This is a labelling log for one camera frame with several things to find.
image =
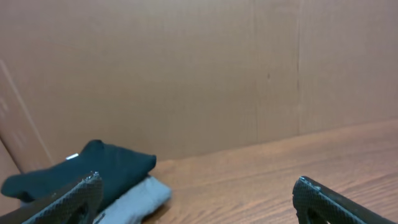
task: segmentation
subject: light blue cloth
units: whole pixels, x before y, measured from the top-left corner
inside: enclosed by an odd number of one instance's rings
[[[96,218],[95,224],[136,224],[170,199],[171,189],[148,176],[114,201]]]

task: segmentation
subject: gray cloth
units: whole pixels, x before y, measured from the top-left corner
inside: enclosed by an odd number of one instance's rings
[[[171,197],[172,191],[148,176],[114,201],[96,218],[95,224],[136,224]]]

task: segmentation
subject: wooden surface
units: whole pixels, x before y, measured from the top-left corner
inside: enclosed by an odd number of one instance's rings
[[[152,174],[174,191],[159,223],[297,223],[301,175],[398,222],[398,120],[163,161]]]
[[[19,174],[19,170],[0,140],[0,186],[7,177],[16,174]],[[0,194],[0,216],[12,212],[17,208],[19,208],[18,199],[5,197],[3,194]]]
[[[397,10],[396,0],[2,0],[0,85],[15,88],[0,99],[24,108],[0,133],[28,171],[90,139],[181,159],[393,118]]]

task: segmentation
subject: folded clothing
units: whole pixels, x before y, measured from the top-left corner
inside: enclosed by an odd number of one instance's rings
[[[102,211],[132,186],[144,180],[156,165],[156,157],[134,152],[100,140],[90,141],[78,157],[51,168],[9,177],[1,193],[31,202],[42,198],[91,171],[103,180]]]
[[[170,199],[172,191],[155,177],[148,176],[128,190],[94,220],[95,224],[136,224]]]

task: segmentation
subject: garment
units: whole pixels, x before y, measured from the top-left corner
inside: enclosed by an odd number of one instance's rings
[[[31,202],[94,171],[99,172],[103,180],[103,200],[98,209],[101,211],[145,179],[155,165],[155,156],[93,140],[78,157],[48,169],[9,177],[3,183],[1,193]]]
[[[158,209],[172,191],[155,177],[148,176],[128,190],[94,220],[95,224],[136,224]]]

